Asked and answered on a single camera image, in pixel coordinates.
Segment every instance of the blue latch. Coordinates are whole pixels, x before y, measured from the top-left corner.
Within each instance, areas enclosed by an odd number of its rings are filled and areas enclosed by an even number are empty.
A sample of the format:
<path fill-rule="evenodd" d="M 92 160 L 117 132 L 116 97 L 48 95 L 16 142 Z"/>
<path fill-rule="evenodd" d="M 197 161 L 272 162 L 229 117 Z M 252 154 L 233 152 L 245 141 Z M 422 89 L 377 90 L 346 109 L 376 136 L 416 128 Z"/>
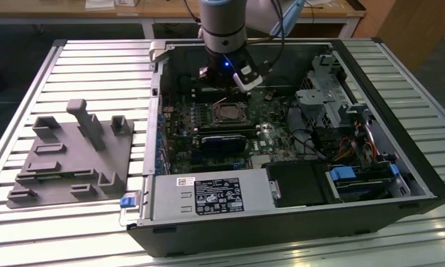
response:
<path fill-rule="evenodd" d="M 352 167 L 336 167 L 329 171 L 329 175 L 332 176 L 332 180 L 336 181 L 338 179 L 353 179 L 356 178 L 356 174 Z"/>
<path fill-rule="evenodd" d="M 120 199 L 120 208 L 134 207 L 134 196 L 125 196 Z"/>
<path fill-rule="evenodd" d="M 397 176 L 400 171 L 398 171 L 398 168 L 397 168 L 397 165 L 396 164 L 390 164 L 389 165 L 389 169 L 392 171 L 392 175 Z"/>

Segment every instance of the motherboard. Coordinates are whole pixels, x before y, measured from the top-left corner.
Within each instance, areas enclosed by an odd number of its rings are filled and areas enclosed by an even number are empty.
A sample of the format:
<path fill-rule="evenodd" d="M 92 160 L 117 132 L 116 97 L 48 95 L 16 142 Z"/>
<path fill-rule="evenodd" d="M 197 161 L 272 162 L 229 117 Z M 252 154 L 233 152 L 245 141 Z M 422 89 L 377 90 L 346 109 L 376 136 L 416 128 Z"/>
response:
<path fill-rule="evenodd" d="M 218 92 L 212 90 L 193 90 L 162 109 L 172 174 L 254 169 L 294 160 L 288 97 L 268 87 L 232 93 L 216 103 Z"/>

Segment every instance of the wooden table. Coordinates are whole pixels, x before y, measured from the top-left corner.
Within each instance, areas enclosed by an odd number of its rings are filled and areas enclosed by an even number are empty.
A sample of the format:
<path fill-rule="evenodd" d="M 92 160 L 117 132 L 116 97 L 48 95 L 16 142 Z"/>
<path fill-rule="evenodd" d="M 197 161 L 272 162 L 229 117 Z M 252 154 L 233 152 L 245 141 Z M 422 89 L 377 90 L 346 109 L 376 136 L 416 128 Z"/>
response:
<path fill-rule="evenodd" d="M 188 0 L 198 14 L 198 0 Z M 321 4 L 322 9 L 304 8 L 297 23 L 342 24 L 340 38 L 348 38 L 365 12 L 357 11 L 346 0 Z M 156 23 L 194 23 L 182 0 L 140 0 L 136 7 L 116 7 L 110 11 L 85 11 L 84 0 L 0 0 L 0 24 L 93 24 L 138 23 L 146 39 L 154 38 Z"/>

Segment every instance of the metal frame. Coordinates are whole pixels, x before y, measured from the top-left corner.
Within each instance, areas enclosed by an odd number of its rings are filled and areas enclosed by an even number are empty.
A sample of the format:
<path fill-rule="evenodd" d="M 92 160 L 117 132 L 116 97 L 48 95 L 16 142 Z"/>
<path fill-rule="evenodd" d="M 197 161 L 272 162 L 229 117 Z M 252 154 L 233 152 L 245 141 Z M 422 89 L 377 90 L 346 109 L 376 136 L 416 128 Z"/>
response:
<path fill-rule="evenodd" d="M 344 18 L 298 18 L 297 23 L 332 23 L 342 24 L 338 38 L 350 38 L 360 17 Z M 0 18 L 0 24 L 126 24 L 134 23 L 141 25 L 145 39 L 154 39 L 153 24 L 157 23 L 194 23 L 192 18 L 140 18 L 122 16 L 120 18 Z"/>

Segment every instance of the blue drive bracket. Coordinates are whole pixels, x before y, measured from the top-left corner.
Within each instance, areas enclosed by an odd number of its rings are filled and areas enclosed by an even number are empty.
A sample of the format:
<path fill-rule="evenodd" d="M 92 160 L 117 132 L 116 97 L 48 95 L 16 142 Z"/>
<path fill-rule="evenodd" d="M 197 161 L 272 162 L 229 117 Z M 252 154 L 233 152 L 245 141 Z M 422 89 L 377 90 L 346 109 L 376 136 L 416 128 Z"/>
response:
<path fill-rule="evenodd" d="M 389 170 L 392 172 L 392 175 L 396 177 L 401 172 L 398 171 L 397 165 L 396 164 L 390 164 L 389 165 Z"/>
<path fill-rule="evenodd" d="M 354 179 L 356 174 L 352 167 L 336 167 L 329 171 L 333 181 L 340 179 Z"/>
<path fill-rule="evenodd" d="M 120 199 L 120 208 L 126 209 L 130 207 L 136 207 L 137 203 L 140 203 L 141 192 L 130 192 L 125 193 L 124 197 Z"/>

